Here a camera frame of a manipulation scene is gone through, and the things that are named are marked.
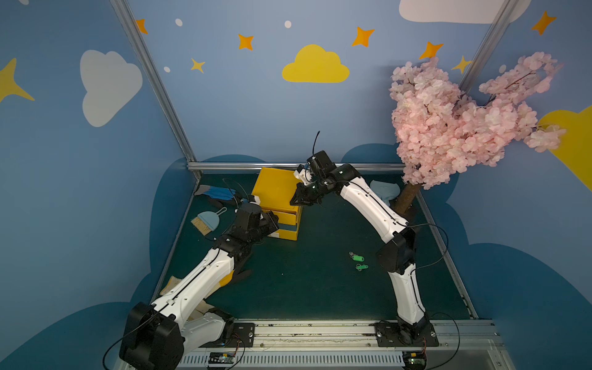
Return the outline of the yellow drawer cabinet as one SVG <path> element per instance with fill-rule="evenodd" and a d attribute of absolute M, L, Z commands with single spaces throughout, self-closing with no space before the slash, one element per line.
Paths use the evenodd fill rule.
<path fill-rule="evenodd" d="M 251 194 L 260 200 L 259 205 L 264 211 L 272 211 L 278 216 L 279 229 L 271 237 L 289 241 L 298 239 L 303 208 L 290 204 L 298 184 L 302 181 L 293 171 L 261 169 Z"/>

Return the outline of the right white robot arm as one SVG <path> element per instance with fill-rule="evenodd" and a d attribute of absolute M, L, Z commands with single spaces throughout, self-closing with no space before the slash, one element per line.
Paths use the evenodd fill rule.
<path fill-rule="evenodd" d="M 351 165 L 327 168 L 298 166 L 294 176 L 300 180 L 290 204 L 319 204 L 331 193 L 348 201 L 373 228 L 384 245 L 377 259 L 391 279 L 397 301 L 397 320 L 403 340 L 412 343 L 430 323 L 416 279 L 416 232 L 409 222 L 388 206 L 362 175 Z"/>

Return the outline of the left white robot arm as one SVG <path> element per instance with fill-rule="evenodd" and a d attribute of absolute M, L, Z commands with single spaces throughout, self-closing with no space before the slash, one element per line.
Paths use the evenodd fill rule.
<path fill-rule="evenodd" d="M 215 308 L 191 314 L 224 280 L 232 280 L 251 256 L 253 245 L 279 229 L 278 216 L 255 203 L 237 208 L 234 222 L 214 240 L 203 260 L 154 302 L 138 303 L 128 314 L 119 340 L 121 360 L 135 369 L 175 369 L 202 345 L 226 344 L 234 319 Z"/>

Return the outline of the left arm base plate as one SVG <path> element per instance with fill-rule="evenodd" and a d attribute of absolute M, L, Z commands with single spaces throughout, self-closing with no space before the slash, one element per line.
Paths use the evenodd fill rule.
<path fill-rule="evenodd" d="M 235 348 L 237 344 L 240 344 L 240 347 L 252 348 L 255 328 L 253 322 L 226 325 L 219 339 L 205 343 L 201 348 Z"/>

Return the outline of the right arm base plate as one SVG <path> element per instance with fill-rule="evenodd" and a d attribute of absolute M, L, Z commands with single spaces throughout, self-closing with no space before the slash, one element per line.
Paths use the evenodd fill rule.
<path fill-rule="evenodd" d="M 405 322 L 380 321 L 374 325 L 376 341 L 381 348 L 393 347 L 439 347 L 433 325 L 422 319 L 415 325 Z"/>

